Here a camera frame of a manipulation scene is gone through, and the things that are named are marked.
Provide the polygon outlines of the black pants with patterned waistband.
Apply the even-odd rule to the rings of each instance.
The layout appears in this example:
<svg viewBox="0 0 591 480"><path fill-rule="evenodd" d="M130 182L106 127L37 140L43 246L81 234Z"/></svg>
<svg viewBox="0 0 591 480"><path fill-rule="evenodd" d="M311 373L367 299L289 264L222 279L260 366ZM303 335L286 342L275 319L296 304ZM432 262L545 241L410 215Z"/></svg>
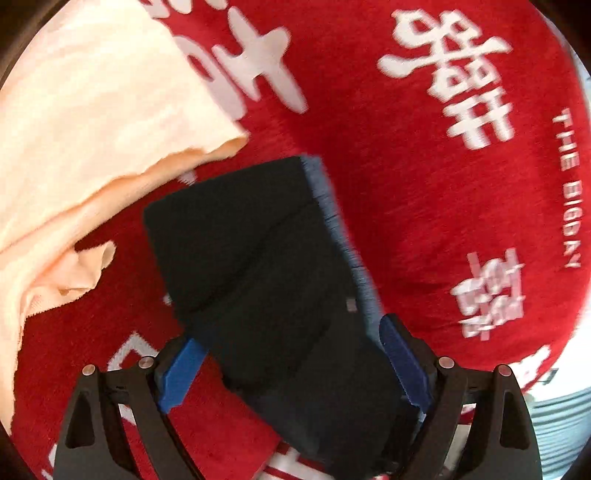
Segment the black pants with patterned waistband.
<svg viewBox="0 0 591 480"><path fill-rule="evenodd" d="M418 411L321 160L207 180L149 205L144 224L177 319L228 390L332 477L401 469Z"/></svg>

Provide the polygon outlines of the cream folded cloth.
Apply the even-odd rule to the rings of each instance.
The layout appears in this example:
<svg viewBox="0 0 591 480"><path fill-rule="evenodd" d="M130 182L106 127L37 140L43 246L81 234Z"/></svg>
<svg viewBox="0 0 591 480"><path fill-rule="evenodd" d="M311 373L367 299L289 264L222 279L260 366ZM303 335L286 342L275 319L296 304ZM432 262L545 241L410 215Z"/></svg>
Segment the cream folded cloth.
<svg viewBox="0 0 591 480"><path fill-rule="evenodd" d="M249 135L137 1L71 1L1 90L1 422L28 317L92 290L112 242L75 244Z"/></svg>

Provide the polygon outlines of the red blanket with white characters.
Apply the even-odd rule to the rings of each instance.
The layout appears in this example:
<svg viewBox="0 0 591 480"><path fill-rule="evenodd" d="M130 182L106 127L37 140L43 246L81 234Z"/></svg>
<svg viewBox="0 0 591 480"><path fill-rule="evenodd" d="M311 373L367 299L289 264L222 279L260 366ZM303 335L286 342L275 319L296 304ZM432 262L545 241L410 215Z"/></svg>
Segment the red blanket with white characters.
<svg viewBox="0 0 591 480"><path fill-rule="evenodd" d="M2 3L2 87L69 2ZM590 126L570 53L533 3L138 2L249 138L75 244L115 251L92 290L25 321L1 433L28 476L55 479L86 365L126 369L173 338L194 340L175 315L145 209L284 158L322 161L382 318L396 315L464 368L508 365L522 393L550 368L589 295ZM228 390L208 351L168 419L201 479L337 479Z"/></svg>

